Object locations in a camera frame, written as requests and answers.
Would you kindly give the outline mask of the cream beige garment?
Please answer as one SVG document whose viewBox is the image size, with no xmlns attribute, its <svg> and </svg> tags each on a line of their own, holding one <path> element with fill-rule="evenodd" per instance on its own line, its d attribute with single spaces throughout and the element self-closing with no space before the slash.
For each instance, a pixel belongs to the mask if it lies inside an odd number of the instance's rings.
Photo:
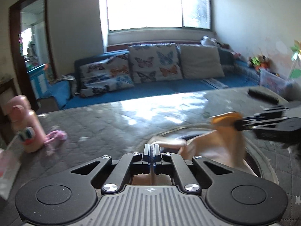
<svg viewBox="0 0 301 226">
<path fill-rule="evenodd" d="M 211 118 L 213 130 L 206 134 L 187 141 L 153 136 L 149 144 L 177 150 L 176 153 L 184 160 L 202 156 L 254 176 L 255 173 L 244 160 L 246 153 L 244 136 L 234 127 L 234 123 L 242 118 L 241 112 L 224 113 Z"/>
</svg>

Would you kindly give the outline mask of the black remote control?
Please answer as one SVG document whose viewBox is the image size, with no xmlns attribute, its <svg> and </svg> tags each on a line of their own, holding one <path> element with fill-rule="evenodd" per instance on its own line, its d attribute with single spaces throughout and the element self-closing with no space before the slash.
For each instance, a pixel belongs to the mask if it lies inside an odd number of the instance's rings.
<svg viewBox="0 0 301 226">
<path fill-rule="evenodd" d="M 264 101 L 264 102 L 267 102 L 267 103 L 270 103 L 273 105 L 277 105 L 279 103 L 278 98 L 276 98 L 272 95 L 266 94 L 264 92 L 255 90 L 255 89 L 249 88 L 247 93 L 249 96 L 251 96 L 253 98 L 256 98 L 258 100 L 261 100 L 261 101 Z"/>
</svg>

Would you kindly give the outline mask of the clear plastic storage box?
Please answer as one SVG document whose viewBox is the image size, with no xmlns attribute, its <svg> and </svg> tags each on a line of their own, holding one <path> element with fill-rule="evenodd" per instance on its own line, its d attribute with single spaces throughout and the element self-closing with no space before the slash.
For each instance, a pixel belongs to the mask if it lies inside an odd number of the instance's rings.
<svg viewBox="0 0 301 226">
<path fill-rule="evenodd" d="M 268 88 L 282 97 L 285 97 L 293 86 L 292 82 L 284 80 L 263 68 L 260 69 L 259 85 Z"/>
</svg>

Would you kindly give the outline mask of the plain beige cushion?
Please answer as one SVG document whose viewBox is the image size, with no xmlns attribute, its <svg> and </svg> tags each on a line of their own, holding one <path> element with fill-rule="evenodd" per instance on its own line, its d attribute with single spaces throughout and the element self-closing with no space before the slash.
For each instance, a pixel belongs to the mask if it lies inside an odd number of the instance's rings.
<svg viewBox="0 0 301 226">
<path fill-rule="evenodd" d="M 180 53 L 184 78 L 224 78 L 217 47 L 180 44 Z"/>
</svg>

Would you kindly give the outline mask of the white plush toy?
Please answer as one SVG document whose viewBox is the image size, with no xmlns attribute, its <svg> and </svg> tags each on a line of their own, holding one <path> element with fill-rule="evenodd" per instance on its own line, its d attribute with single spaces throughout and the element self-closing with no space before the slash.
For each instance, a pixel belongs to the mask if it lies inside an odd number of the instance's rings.
<svg viewBox="0 0 301 226">
<path fill-rule="evenodd" d="M 215 38 L 210 38 L 208 36 L 203 36 L 203 38 L 201 39 L 201 45 L 203 45 L 205 47 L 209 47 L 209 46 L 218 47 L 219 46 L 219 44 Z"/>
</svg>

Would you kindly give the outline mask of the blue sofa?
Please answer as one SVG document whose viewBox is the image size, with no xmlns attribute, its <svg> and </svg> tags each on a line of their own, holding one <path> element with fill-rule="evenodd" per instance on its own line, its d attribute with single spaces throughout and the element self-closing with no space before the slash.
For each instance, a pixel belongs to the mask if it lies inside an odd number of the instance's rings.
<svg viewBox="0 0 301 226">
<path fill-rule="evenodd" d="M 41 108 L 43 112 L 52 112 L 150 96 L 259 85 L 260 77 L 254 69 L 247 67 L 245 62 L 235 59 L 227 50 L 218 51 L 224 78 L 139 83 L 132 88 L 91 97 L 71 96 L 71 82 L 60 81 L 51 85 L 44 93 L 40 99 Z"/>
</svg>

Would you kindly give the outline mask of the white tissue box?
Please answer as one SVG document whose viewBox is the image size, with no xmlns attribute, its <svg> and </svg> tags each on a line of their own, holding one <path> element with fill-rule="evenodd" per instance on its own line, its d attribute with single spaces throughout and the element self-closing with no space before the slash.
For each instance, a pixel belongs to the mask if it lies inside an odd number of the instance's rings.
<svg viewBox="0 0 301 226">
<path fill-rule="evenodd" d="M 1 202 L 6 202 L 21 166 L 20 155 L 23 146 L 17 135 L 12 139 L 7 148 L 1 148 Z"/>
</svg>

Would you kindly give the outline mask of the left butterfly cushion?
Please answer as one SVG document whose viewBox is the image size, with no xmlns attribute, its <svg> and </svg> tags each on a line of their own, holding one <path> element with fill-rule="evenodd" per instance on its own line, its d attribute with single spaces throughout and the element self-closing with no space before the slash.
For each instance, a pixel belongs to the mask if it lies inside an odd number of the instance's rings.
<svg viewBox="0 0 301 226">
<path fill-rule="evenodd" d="M 81 97 L 134 87 L 127 54 L 82 65 L 80 67 Z"/>
</svg>

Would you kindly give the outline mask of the butterfly cushion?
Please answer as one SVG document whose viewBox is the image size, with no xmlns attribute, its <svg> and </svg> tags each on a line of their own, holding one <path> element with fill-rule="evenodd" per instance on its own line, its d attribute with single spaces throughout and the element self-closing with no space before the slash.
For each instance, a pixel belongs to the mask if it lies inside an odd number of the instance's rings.
<svg viewBox="0 0 301 226">
<path fill-rule="evenodd" d="M 127 54 L 82 65 L 80 67 L 81 97 L 134 87 Z"/>
<path fill-rule="evenodd" d="M 181 80 L 179 48 L 175 43 L 139 44 L 128 47 L 136 84 Z"/>
</svg>

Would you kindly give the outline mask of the pink cartoon water bottle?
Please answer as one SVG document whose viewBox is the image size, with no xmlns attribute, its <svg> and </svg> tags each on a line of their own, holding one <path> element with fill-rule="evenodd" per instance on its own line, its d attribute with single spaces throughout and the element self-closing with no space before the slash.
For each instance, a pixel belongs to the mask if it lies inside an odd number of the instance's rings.
<svg viewBox="0 0 301 226">
<path fill-rule="evenodd" d="M 18 95 L 10 99 L 6 111 L 25 152 L 33 153 L 42 148 L 46 134 L 27 97 Z"/>
</svg>

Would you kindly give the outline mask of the middle butterfly cushion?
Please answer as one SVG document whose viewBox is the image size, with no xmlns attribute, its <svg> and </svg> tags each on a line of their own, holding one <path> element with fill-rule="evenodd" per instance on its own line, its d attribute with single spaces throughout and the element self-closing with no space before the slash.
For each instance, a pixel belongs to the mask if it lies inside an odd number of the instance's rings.
<svg viewBox="0 0 301 226">
<path fill-rule="evenodd" d="M 181 80 L 179 48 L 175 43 L 139 44 L 128 47 L 136 84 Z"/>
</svg>

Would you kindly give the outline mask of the blue plastic cabinet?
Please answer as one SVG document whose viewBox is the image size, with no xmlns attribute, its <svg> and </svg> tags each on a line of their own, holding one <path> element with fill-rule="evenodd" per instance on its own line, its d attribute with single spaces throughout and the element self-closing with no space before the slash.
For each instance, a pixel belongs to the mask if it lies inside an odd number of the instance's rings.
<svg viewBox="0 0 301 226">
<path fill-rule="evenodd" d="M 46 64 L 43 64 L 28 71 L 35 99 L 42 97 L 49 88 L 49 83 L 44 70 L 45 66 Z"/>
</svg>

